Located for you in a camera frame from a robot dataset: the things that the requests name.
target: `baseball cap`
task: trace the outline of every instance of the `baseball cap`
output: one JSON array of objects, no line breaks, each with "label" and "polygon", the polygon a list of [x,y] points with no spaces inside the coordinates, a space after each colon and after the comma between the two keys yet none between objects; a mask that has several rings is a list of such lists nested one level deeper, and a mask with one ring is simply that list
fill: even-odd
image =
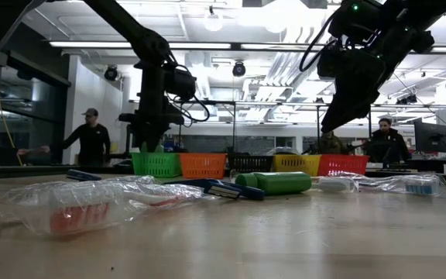
[{"label": "baseball cap", "polygon": [[95,108],[88,108],[86,112],[82,113],[82,115],[92,115],[92,116],[98,116],[98,110]]}]

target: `green basket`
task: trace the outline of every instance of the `green basket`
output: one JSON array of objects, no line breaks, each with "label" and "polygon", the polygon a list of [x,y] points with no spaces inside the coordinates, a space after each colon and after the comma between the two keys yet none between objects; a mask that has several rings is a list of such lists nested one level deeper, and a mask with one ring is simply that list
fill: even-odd
[{"label": "green basket", "polygon": [[177,153],[131,153],[136,175],[173,178],[182,175]]}]

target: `plastic basket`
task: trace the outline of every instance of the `plastic basket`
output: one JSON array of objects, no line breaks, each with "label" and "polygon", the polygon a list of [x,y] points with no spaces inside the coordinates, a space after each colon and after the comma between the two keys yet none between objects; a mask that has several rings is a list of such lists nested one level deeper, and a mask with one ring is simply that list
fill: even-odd
[{"label": "plastic basket", "polygon": [[181,153],[180,161],[185,178],[222,179],[225,176],[225,153]]},{"label": "plastic basket", "polygon": [[240,174],[270,172],[273,156],[228,155],[228,164]]},{"label": "plastic basket", "polygon": [[136,175],[172,178],[182,174],[177,153],[132,153],[132,162]]},{"label": "plastic basket", "polygon": [[369,156],[322,155],[318,176],[331,176],[341,172],[365,174]]},{"label": "plastic basket", "polygon": [[275,171],[302,171],[317,176],[321,155],[275,155]]}]

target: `orange basket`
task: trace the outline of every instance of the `orange basket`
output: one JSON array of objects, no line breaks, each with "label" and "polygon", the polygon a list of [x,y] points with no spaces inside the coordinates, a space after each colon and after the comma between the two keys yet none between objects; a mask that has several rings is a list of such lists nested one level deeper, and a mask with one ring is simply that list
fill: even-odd
[{"label": "orange basket", "polygon": [[185,178],[214,178],[225,176],[226,154],[180,153],[182,175]]},{"label": "orange basket", "polygon": [[341,172],[365,174],[369,156],[321,155],[318,176],[331,176]]}]

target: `black basket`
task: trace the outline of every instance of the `black basket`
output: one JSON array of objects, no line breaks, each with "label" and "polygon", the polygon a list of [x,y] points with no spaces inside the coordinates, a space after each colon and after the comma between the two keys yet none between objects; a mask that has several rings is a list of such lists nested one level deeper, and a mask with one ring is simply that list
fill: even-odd
[{"label": "black basket", "polygon": [[270,172],[273,165],[273,156],[228,155],[230,170],[241,174],[252,172]]}]

